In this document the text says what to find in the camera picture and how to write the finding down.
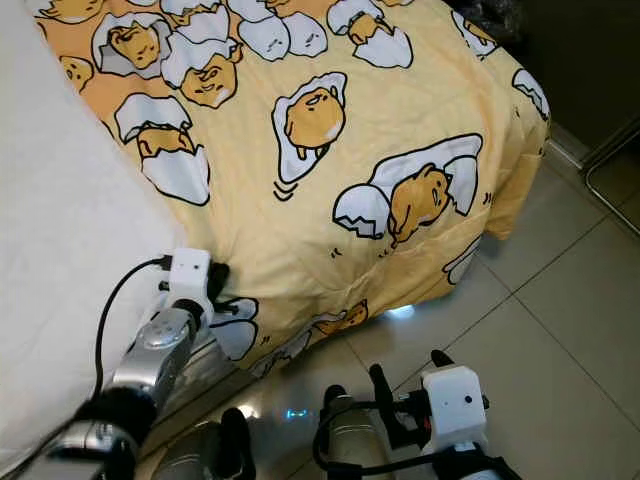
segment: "cartoon print blanket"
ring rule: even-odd
[[[216,337],[265,375],[449,292],[505,238],[540,85],[439,0],[25,0],[69,80],[231,267]]]

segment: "black wire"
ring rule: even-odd
[[[521,477],[514,472],[511,468],[509,468],[506,463],[502,463],[497,459],[491,458],[486,455],[478,456],[477,452],[437,452],[429,455],[422,455],[419,457],[408,458],[406,460],[400,460],[397,462],[389,463],[386,465],[376,465],[375,467],[361,467],[361,466],[347,466],[347,465],[332,465],[322,458],[320,455],[320,433],[325,430],[329,424],[334,421],[340,415],[350,411],[350,410],[362,410],[362,409],[379,409],[379,405],[376,402],[354,402],[348,407],[333,412],[327,418],[325,418],[322,422],[320,422],[320,426],[316,432],[316,435],[313,437],[313,460],[316,464],[325,472],[333,472],[339,475],[352,475],[355,478],[360,477],[368,477],[370,475],[380,475],[384,473],[395,472],[396,470],[403,470],[409,467],[416,467],[418,465],[424,465],[427,463],[433,463],[437,460],[445,460],[445,459],[473,459],[473,460],[481,460],[485,463],[487,468],[495,470],[499,473],[504,480],[522,480]]]
[[[93,388],[93,393],[91,394],[91,399],[95,400],[100,395],[102,391],[102,382],[104,381],[104,368],[102,366],[102,338],[104,336],[104,327],[107,322],[107,315],[109,314],[109,309],[111,308],[111,304],[118,295],[118,292],[122,288],[122,286],[127,283],[127,281],[139,270],[142,270],[149,265],[162,265],[165,261],[166,257],[163,258],[154,258],[151,260],[147,260],[146,262],[142,262],[139,265],[136,265],[131,270],[129,270],[124,277],[120,279],[120,281],[116,284],[114,289],[111,291],[109,298],[107,299],[107,303],[105,303],[104,308],[102,309],[102,314],[100,315],[100,321],[98,322],[98,331],[96,332],[96,345],[94,351],[94,363],[96,367],[96,384]]]
[[[100,320],[98,322],[98,331],[96,332],[96,345],[95,345],[95,355],[94,355],[94,363],[96,367],[96,384],[93,389],[93,393],[91,395],[91,399],[95,400],[102,391],[102,383],[104,381],[104,369],[102,366],[102,338],[104,336],[104,328],[107,321],[107,315],[109,314],[109,309],[111,308],[111,304],[115,300],[118,292],[122,288],[122,286],[127,283],[127,281],[138,271],[149,265],[160,265],[164,270],[169,270],[171,268],[171,256],[165,255],[162,258],[154,258],[151,260],[147,260],[146,262],[142,262],[139,265],[136,265],[131,270],[129,270],[124,277],[120,279],[120,281],[116,284],[114,289],[111,291],[109,298],[107,299],[107,303],[105,303],[104,308],[102,309],[102,314],[100,315]],[[22,475],[27,468],[33,463],[33,461],[42,453],[42,451],[46,448],[46,446],[60,433],[66,430],[69,425],[74,422],[74,418],[70,418],[58,426],[55,430],[50,432],[42,441],[38,444],[36,448],[15,467],[6,477],[7,480],[15,480],[20,475]]]

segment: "white mattress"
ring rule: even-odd
[[[21,0],[0,15],[0,473],[86,398],[98,316],[133,265],[181,229],[66,81]],[[136,276],[105,334],[107,371],[157,274]]]

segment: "tile floor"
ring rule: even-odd
[[[559,161],[549,154],[511,239],[485,239],[452,295],[317,345],[208,416],[254,410],[259,479],[324,478],[310,442],[326,386],[370,398],[365,367],[379,362],[393,389],[415,389],[429,351],[442,348],[479,373],[491,453],[523,478],[640,480],[640,240]],[[638,204],[640,193],[623,208]],[[309,415],[287,420],[288,409]],[[398,475],[426,478],[420,468]]]

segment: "glowing light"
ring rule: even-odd
[[[258,411],[251,405],[240,405],[238,410],[242,412],[244,418],[260,418]]]
[[[409,318],[411,315],[413,315],[414,311],[415,311],[415,308],[413,308],[413,305],[405,305],[404,307],[394,308],[393,310],[389,310],[387,311],[387,313],[391,315],[393,318],[404,320],[405,318]]]
[[[287,412],[284,414],[284,417],[287,420],[291,420],[292,418],[303,418],[303,417],[306,417],[308,414],[309,414],[309,412],[307,411],[306,408],[304,410],[293,410],[293,409],[289,408],[287,410]]]

